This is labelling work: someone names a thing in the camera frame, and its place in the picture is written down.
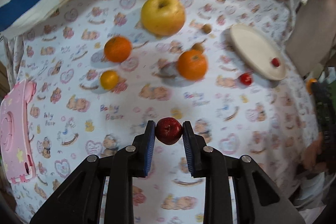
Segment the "person right hand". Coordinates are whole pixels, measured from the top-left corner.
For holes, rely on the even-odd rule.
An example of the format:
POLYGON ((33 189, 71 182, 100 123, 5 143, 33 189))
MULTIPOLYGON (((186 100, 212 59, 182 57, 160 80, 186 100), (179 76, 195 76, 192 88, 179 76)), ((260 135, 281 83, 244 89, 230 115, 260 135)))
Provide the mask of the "person right hand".
POLYGON ((303 153, 302 165, 311 173, 327 172, 327 164, 325 162, 317 162, 317 156, 322 153, 323 134, 320 132, 318 139, 313 141, 303 153))

